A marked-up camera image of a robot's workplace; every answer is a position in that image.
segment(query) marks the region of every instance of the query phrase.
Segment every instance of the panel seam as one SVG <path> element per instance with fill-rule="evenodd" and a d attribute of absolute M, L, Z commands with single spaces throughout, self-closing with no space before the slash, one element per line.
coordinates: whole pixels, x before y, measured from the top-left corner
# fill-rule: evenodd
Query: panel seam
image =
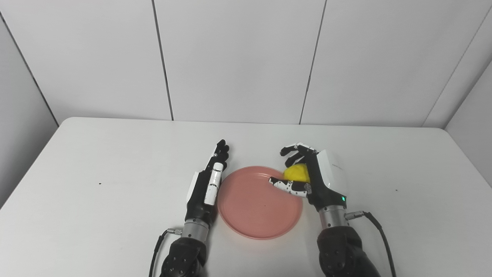
<path fill-rule="evenodd" d="M 44 104 L 46 105 L 46 107 L 48 108 L 48 111 L 50 112 L 50 115 L 51 117 L 53 118 L 53 120 L 55 121 L 55 124 L 57 125 L 57 127 L 60 127 L 60 125 L 58 124 L 58 121 L 55 117 L 55 115 L 53 114 L 53 111 L 51 110 L 51 107 L 50 105 L 48 105 L 48 101 L 46 101 L 46 98 L 44 97 L 44 94 L 43 92 L 41 91 L 41 88 L 39 87 L 39 84 L 37 83 L 36 81 L 36 78 L 34 78 L 34 75 L 32 73 L 32 70 L 31 68 L 29 67 L 27 61 L 26 61 L 26 58 L 24 57 L 24 54 L 22 54 L 22 51 L 21 49 L 19 48 L 19 45 L 17 44 L 17 41 L 15 40 L 14 38 L 14 35 L 12 34 L 12 32 L 10 31 L 10 28 L 8 27 L 7 25 L 7 22 L 5 20 L 5 18 L 3 17 L 3 14 L 1 13 L 0 11 L 0 18 L 1 20 L 3 21 L 3 23 L 5 24 L 5 27 L 7 28 L 7 32 L 9 33 L 10 37 L 12 38 L 12 41 L 14 42 L 14 45 L 15 47 L 17 48 L 17 51 L 19 52 L 19 54 L 21 55 L 21 58 L 22 58 L 22 61 L 24 62 L 24 65 L 26 66 L 26 68 L 28 69 L 29 71 L 29 74 L 31 75 L 31 78 L 32 80 L 34 81 L 34 85 L 36 86 L 37 90 L 39 91 L 39 94 L 41 95 L 41 98 L 43 99 L 44 101 Z"/>
<path fill-rule="evenodd" d="M 319 36 L 321 35 L 321 27 L 323 26 L 323 19 L 325 17 L 325 10 L 326 10 L 326 3 L 328 0 L 325 0 L 325 5 L 323 6 L 323 13 L 321 14 L 321 21 L 319 23 L 319 29 L 318 29 L 318 37 L 316 38 L 316 44 L 314 46 L 314 53 L 312 56 L 312 61 L 311 61 L 311 69 L 309 70 L 309 77 L 307 78 L 307 86 L 306 86 L 306 93 L 304 94 L 304 101 L 303 101 L 303 107 L 301 109 L 301 117 L 299 118 L 299 125 L 302 122 L 303 119 L 303 114 L 304 114 L 304 106 L 306 105 L 306 98 L 308 97 L 308 90 L 309 90 L 309 84 L 311 83 L 311 74 L 312 74 L 312 68 L 314 66 L 314 59 L 316 58 L 316 51 L 318 50 L 318 42 L 319 42 Z"/>
<path fill-rule="evenodd" d="M 169 84 L 167 82 L 166 64 L 164 62 L 164 52 L 162 51 L 162 41 L 160 39 L 159 21 L 157 20 L 157 12 L 155 10 L 155 0 L 152 0 L 152 10 L 154 12 L 155 31 L 157 32 L 157 41 L 159 43 L 159 52 L 160 52 L 160 60 L 162 62 L 162 71 L 164 72 L 164 80 L 166 82 L 166 92 L 167 92 L 167 100 L 169 102 L 169 112 L 171 113 L 171 120 L 174 120 L 173 106 L 171 104 L 171 94 L 169 93 Z"/>
<path fill-rule="evenodd" d="M 434 102 L 434 105 L 432 105 L 432 107 L 430 108 L 429 110 L 429 113 L 427 114 L 426 118 L 424 119 L 424 121 L 422 122 L 422 125 L 421 127 L 424 126 L 424 124 L 426 123 L 427 119 L 429 118 L 429 115 L 432 113 L 432 110 L 434 109 L 435 105 L 437 104 L 437 102 L 439 101 L 439 99 L 441 98 L 442 96 L 442 93 L 444 92 L 444 90 L 446 89 L 446 87 L 448 86 L 449 84 L 449 81 L 451 81 L 451 78 L 453 77 L 453 75 L 455 74 L 455 71 L 456 69 L 458 68 L 458 66 L 460 65 L 461 63 L 461 60 L 463 59 L 463 57 L 465 56 L 466 52 L 468 51 L 468 48 L 470 47 L 470 45 L 472 44 L 473 40 L 475 39 L 475 36 L 477 35 L 478 31 L 480 30 L 480 28 L 482 27 L 482 24 L 484 23 L 485 19 L 487 18 L 487 16 L 489 15 L 490 13 L 490 10 L 492 9 L 492 5 L 489 7 L 487 13 L 485 14 L 484 18 L 482 19 L 482 22 L 480 22 L 480 25 L 478 26 L 477 30 L 475 31 L 475 33 L 473 34 L 473 37 L 471 38 L 470 40 L 470 43 L 468 44 L 468 46 L 465 48 L 463 54 L 461 55 L 460 59 L 458 60 L 458 63 L 456 64 L 455 68 L 453 69 L 453 72 L 451 72 L 451 75 L 449 76 L 448 80 L 446 81 L 446 84 L 444 85 L 444 87 L 442 88 L 441 90 L 441 93 L 439 94 L 439 96 L 437 97 L 437 99 L 435 100 Z"/>

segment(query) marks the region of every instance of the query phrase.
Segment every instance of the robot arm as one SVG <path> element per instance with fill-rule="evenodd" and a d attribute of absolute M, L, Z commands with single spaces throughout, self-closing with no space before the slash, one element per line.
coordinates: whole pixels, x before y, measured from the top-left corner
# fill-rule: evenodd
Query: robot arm
<path fill-rule="evenodd" d="M 306 197 L 318 211 L 323 230 L 318 236 L 319 263 L 330 277 L 379 277 L 377 269 L 362 250 L 362 241 L 346 218 L 347 188 L 343 167 L 333 154 L 297 143 L 284 147 L 281 156 L 296 151 L 285 166 L 306 164 L 308 182 L 271 177 L 273 186 L 290 194 Z"/>
<path fill-rule="evenodd" d="M 186 205 L 187 212 L 181 237 L 169 249 L 161 268 L 161 277 L 199 276 L 207 261 L 208 232 L 215 221 L 217 210 L 215 198 L 221 182 L 221 174 L 227 167 L 229 146 L 225 140 L 217 143 L 207 166 L 196 173 L 191 195 Z"/>

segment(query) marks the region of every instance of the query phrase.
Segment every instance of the black cable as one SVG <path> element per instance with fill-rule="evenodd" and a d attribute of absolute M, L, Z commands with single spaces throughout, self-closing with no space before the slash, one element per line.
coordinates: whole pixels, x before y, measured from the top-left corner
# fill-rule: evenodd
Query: black cable
<path fill-rule="evenodd" d="M 152 256 L 152 261 L 151 261 L 151 269 L 149 271 L 149 277 L 152 277 L 154 275 L 155 258 L 157 257 L 157 253 L 159 253 L 160 246 L 164 241 L 164 237 L 166 236 L 166 234 L 167 234 L 167 230 L 164 231 L 164 233 L 162 233 L 162 235 L 159 236 L 159 238 L 157 239 L 157 243 L 155 244 L 154 254 Z"/>
<path fill-rule="evenodd" d="M 379 222 L 372 215 L 372 213 L 364 211 L 364 216 L 367 217 L 367 219 L 369 219 L 369 221 L 372 222 L 374 224 L 374 226 L 376 226 L 376 228 L 381 233 L 381 237 L 383 238 L 383 242 L 384 242 L 384 247 L 386 248 L 386 253 L 388 254 L 388 260 L 390 262 L 391 275 L 393 277 L 397 277 L 397 273 L 395 271 L 395 265 L 393 264 L 393 257 L 391 256 L 390 245 L 388 244 L 388 240 L 386 239 L 386 235 L 384 235 L 383 226 L 381 226 L 381 224 L 379 224 Z"/>

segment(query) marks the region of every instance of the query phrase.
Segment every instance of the white table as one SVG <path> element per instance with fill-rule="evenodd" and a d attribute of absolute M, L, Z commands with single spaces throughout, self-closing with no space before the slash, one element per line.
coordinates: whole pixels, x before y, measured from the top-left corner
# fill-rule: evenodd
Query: white table
<path fill-rule="evenodd" d="M 70 118 L 0 209 L 0 276 L 146 276 L 157 237 L 183 225 L 192 174 L 222 138 L 231 146 L 225 174 L 283 170 L 278 152 L 293 142 L 334 151 L 348 209 L 381 222 L 399 277 L 492 272 L 492 189 L 443 130 Z M 364 218 L 351 223 L 390 276 L 378 231 Z M 306 200 L 294 229 L 268 241 L 244 238 L 219 217 L 208 276 L 323 276 L 320 229 Z"/>

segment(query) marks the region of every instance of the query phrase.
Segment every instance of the robotic finger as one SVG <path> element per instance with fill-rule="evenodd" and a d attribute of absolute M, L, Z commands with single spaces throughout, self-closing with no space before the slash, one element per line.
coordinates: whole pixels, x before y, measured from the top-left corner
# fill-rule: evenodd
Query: robotic finger
<path fill-rule="evenodd" d="M 275 177 L 270 177 L 268 182 L 272 184 L 274 187 L 281 189 L 289 194 L 303 197 L 303 198 L 307 196 L 306 184 L 308 183 L 306 182 L 282 180 L 282 179 L 277 179 Z"/>

